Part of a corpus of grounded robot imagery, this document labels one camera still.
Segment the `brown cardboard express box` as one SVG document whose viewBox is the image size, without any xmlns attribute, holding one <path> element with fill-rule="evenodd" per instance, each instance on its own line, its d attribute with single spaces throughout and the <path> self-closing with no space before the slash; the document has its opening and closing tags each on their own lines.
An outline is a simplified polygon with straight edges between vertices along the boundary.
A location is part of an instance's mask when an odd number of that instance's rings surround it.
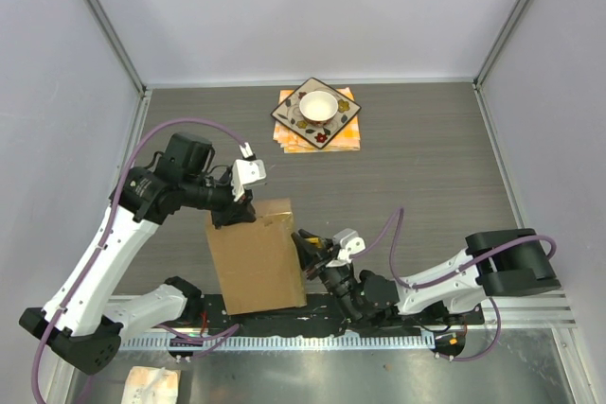
<svg viewBox="0 0 606 404">
<path fill-rule="evenodd" d="M 292 240 L 288 199 L 253 203 L 256 220 L 215 228 L 205 223 L 209 251 L 229 315 L 304 307 L 304 279 Z"/>
</svg>

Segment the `yellow utility knife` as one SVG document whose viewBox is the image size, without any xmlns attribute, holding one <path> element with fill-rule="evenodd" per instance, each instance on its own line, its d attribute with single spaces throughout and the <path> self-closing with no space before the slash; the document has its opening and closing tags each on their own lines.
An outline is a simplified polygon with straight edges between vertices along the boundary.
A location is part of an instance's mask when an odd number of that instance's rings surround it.
<svg viewBox="0 0 606 404">
<path fill-rule="evenodd" d="M 320 237 L 304 229 L 298 230 L 299 237 L 317 250 L 327 250 L 332 247 L 332 240 L 326 237 Z"/>
</svg>

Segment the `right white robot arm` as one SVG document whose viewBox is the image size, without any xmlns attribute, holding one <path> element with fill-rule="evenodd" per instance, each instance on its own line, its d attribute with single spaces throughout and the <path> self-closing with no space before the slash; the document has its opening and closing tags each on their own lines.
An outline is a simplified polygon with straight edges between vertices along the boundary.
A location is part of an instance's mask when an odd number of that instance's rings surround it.
<svg viewBox="0 0 606 404">
<path fill-rule="evenodd" d="M 561 286 L 550 263 L 554 240 L 532 229 L 472 234 L 452 258 L 390 278 L 354 271 L 353 258 L 365 247 L 354 230 L 332 238 L 299 230 L 291 238 L 302 272 L 322 282 L 348 328 L 358 332 L 414 323 L 457 325 L 489 297 L 526 297 Z"/>
</svg>

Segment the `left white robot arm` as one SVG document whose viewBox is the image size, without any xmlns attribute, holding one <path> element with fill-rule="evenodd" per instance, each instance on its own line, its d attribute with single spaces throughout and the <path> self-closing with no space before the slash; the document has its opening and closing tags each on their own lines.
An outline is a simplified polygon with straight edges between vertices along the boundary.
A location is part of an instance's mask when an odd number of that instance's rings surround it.
<svg viewBox="0 0 606 404">
<path fill-rule="evenodd" d="M 129 170 L 76 269 L 43 307 L 24 311 L 20 326 L 92 376 L 123 342 L 150 328 L 195 325 L 204 308 L 202 292 L 178 276 L 126 303 L 109 300 L 137 253 L 181 208 L 209 212 L 217 228 L 255 221 L 251 188 L 264 182 L 266 170 L 249 145 L 241 146 L 241 153 L 214 178 L 212 143 L 190 133 L 173 134 L 147 166 Z"/>
</svg>

